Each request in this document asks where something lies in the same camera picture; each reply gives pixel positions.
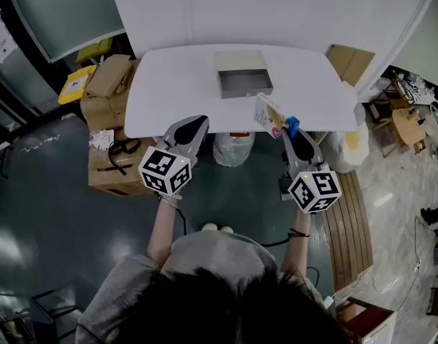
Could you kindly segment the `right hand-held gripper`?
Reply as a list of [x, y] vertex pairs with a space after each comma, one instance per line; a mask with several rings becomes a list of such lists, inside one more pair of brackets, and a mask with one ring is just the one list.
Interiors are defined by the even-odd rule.
[[304, 214], [316, 214], [329, 209], [342, 191], [336, 172], [324, 161], [318, 144], [299, 125], [295, 116], [286, 118], [286, 129], [281, 132], [286, 171], [278, 180], [280, 198], [295, 201]]

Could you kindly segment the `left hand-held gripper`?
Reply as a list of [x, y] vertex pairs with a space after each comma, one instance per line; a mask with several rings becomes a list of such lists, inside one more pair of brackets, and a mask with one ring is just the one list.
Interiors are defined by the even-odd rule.
[[146, 188], [175, 196], [191, 180], [197, 154], [209, 131], [209, 118], [196, 115], [171, 125], [164, 136], [149, 146], [138, 171]]

